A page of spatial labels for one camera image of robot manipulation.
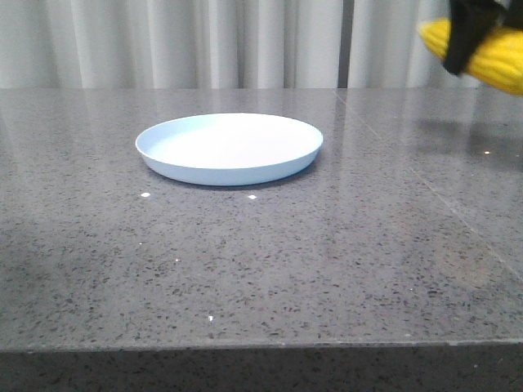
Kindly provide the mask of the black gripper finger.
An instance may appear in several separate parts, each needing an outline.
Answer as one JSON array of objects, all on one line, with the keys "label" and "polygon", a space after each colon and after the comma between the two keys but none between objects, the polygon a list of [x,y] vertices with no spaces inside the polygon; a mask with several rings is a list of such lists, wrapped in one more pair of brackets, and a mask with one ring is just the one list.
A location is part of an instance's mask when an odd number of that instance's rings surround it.
[{"label": "black gripper finger", "polygon": [[497,1],[450,0],[450,35],[443,66],[453,75],[461,74],[505,7]]}]

